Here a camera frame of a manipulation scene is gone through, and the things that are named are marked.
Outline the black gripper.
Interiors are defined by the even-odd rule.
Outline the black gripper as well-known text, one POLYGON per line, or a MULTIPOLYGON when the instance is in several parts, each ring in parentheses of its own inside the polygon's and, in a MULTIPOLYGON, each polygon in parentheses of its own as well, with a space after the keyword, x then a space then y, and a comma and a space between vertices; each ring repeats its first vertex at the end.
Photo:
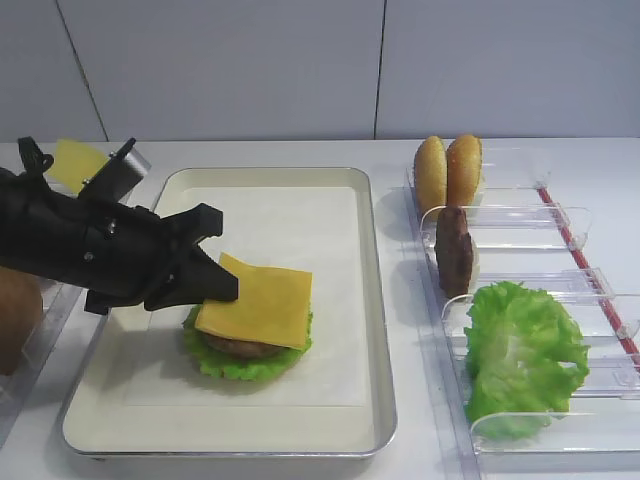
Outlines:
POLYGON ((39 193, 29 199, 29 230, 33 273, 87 289, 91 313, 239 296, 236 276, 201 248, 188 251, 223 234, 223 212, 204 203, 162 218, 144 207, 39 193))

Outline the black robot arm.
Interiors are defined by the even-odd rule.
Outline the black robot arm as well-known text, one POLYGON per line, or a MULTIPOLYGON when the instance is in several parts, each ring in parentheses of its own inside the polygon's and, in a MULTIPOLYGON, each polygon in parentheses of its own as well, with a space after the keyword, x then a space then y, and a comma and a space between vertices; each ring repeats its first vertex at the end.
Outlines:
POLYGON ((23 173, 1 172, 2 265, 86 289, 85 309, 99 315, 237 300, 238 279, 199 245, 222 235, 222 211, 200 203, 160 217, 122 204, 149 171, 135 143, 112 153, 71 197, 44 177, 53 156, 19 139, 23 173))

